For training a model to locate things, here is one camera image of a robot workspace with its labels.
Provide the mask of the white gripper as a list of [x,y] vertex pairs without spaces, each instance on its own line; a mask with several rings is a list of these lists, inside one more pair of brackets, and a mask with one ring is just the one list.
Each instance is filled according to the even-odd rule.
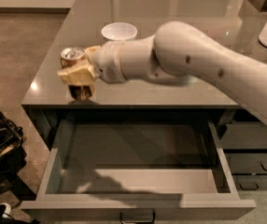
[[91,46],[84,49],[87,61],[77,63],[57,72],[60,80],[69,86],[90,86],[99,77],[106,83],[124,83],[127,81],[120,66],[121,41],[108,41],[103,46]]

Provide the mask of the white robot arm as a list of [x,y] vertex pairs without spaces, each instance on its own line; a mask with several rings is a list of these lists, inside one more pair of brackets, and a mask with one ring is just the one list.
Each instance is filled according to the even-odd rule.
[[236,53],[180,21],[163,24],[155,35],[102,46],[62,51],[76,63],[58,71],[71,86],[91,87],[141,79],[181,86],[192,75],[213,85],[267,125],[267,64]]

